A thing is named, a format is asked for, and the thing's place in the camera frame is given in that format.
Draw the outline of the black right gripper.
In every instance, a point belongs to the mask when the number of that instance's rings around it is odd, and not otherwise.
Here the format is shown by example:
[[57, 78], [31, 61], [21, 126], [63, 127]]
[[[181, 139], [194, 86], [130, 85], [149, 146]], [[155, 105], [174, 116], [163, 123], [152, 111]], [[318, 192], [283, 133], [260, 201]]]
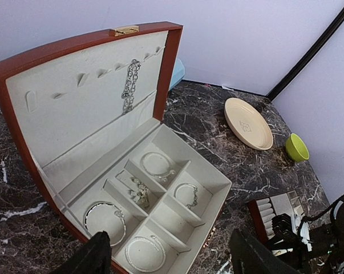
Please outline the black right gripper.
[[302, 265], [303, 273], [311, 273], [311, 259], [326, 255], [327, 259], [319, 272], [334, 273], [333, 266], [344, 262], [344, 196], [319, 215], [303, 217], [302, 222], [315, 221], [326, 213], [330, 214], [330, 223], [309, 231], [312, 250], [305, 255], [301, 238], [289, 229], [282, 231], [280, 228], [273, 228], [274, 236], [265, 246], [272, 252], [286, 250], [276, 257], [288, 265]]

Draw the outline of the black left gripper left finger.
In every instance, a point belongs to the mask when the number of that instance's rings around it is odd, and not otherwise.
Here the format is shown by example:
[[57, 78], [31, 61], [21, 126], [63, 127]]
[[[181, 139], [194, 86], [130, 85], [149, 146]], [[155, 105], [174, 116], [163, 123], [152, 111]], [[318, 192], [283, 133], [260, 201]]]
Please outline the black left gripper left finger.
[[107, 232], [97, 232], [53, 273], [111, 273], [111, 252]]

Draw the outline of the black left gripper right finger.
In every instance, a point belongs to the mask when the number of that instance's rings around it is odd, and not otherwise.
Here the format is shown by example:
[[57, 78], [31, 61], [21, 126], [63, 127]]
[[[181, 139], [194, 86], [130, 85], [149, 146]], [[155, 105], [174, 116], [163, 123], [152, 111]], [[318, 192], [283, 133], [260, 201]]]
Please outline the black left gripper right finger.
[[229, 249], [234, 273], [299, 273], [245, 230], [232, 231]]

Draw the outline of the red earring tray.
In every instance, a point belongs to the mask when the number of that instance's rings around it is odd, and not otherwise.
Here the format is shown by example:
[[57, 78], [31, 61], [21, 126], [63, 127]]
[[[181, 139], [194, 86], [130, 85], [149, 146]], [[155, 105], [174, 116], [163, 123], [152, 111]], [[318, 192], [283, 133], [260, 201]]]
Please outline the red earring tray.
[[272, 219], [287, 214], [290, 217], [303, 217], [304, 211], [296, 191], [251, 200], [247, 203], [258, 240], [265, 244], [274, 236]]

